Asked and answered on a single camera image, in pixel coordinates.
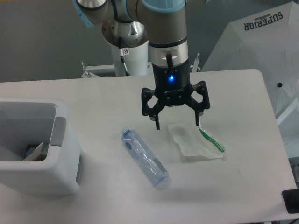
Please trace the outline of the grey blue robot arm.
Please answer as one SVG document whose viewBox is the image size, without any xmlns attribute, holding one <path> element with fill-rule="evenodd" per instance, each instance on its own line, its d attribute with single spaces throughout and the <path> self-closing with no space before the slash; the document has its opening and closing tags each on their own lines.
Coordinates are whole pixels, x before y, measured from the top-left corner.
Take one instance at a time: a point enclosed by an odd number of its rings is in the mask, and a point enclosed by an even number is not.
<svg viewBox="0 0 299 224">
<path fill-rule="evenodd" d="M 192 85 L 188 58 L 184 0 L 75 0 L 86 25 L 109 20 L 122 24 L 140 23 L 149 42 L 155 89 L 143 88 L 142 114 L 159 126 L 158 114 L 168 106 L 187 105 L 195 122 L 210 108 L 205 81 Z"/>
</svg>

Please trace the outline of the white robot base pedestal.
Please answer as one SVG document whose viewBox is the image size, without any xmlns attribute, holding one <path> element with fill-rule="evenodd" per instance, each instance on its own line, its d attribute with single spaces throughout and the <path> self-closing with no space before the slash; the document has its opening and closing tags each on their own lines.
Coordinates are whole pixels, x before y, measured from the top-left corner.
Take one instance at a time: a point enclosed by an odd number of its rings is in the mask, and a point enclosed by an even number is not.
<svg viewBox="0 0 299 224">
<path fill-rule="evenodd" d="M 121 55 L 121 50 L 111 47 L 113 64 L 83 67 L 82 78 L 96 77 L 121 77 L 121 76 L 145 76 L 153 75 L 152 63 L 148 61 L 148 45 L 144 44 L 136 48 L 126 48 L 126 54 Z"/>
</svg>

